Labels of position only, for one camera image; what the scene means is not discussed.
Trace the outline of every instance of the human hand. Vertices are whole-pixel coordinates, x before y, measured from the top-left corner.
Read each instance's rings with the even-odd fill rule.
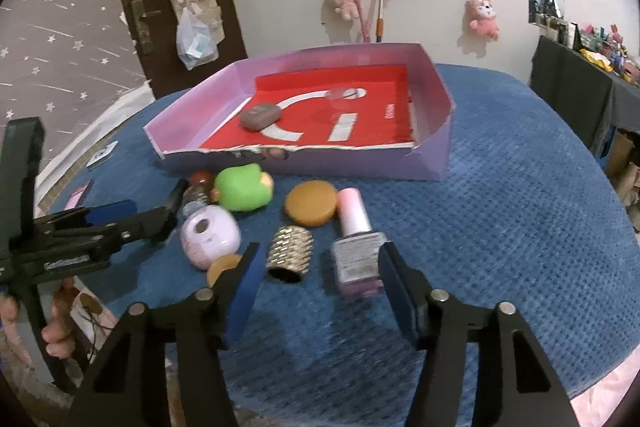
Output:
[[[78,290],[74,288],[74,280],[65,279],[51,301],[52,319],[49,324],[42,329],[42,338],[48,344],[47,353],[59,359],[68,359],[76,349],[76,343],[71,337],[71,319],[69,313],[73,301],[78,295]],[[2,329],[7,341],[15,355],[24,363],[31,364],[29,353],[22,346],[20,335],[18,334],[15,321],[18,317],[20,303],[12,296],[0,296],[0,318],[2,319]]]

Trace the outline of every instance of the paintbrush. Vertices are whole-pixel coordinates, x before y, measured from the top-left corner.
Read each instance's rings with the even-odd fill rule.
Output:
[[[378,3],[378,22],[376,23],[376,42],[382,42],[382,31],[385,27],[383,17],[383,4],[385,0],[379,0]]]

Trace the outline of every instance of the pink nail polish bottle cap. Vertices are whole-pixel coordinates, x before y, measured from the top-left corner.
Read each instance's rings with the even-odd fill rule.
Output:
[[[345,188],[338,192],[338,213],[343,236],[371,231],[371,223],[357,188]]]

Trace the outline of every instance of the purple box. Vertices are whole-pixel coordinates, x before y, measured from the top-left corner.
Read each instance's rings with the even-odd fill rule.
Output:
[[[284,159],[251,150],[211,151],[202,144],[255,94],[255,79],[273,73],[348,66],[405,66],[413,103],[414,145],[394,148],[300,147]],[[240,60],[211,75],[145,125],[170,171],[217,170],[259,162],[267,172],[442,180],[455,104],[420,44],[346,44]]]

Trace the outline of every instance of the gold metal cylinder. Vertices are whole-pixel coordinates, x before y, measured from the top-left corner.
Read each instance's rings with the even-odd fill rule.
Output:
[[[280,227],[273,237],[267,272],[287,283],[302,281],[309,271],[314,240],[311,232],[302,227]]]

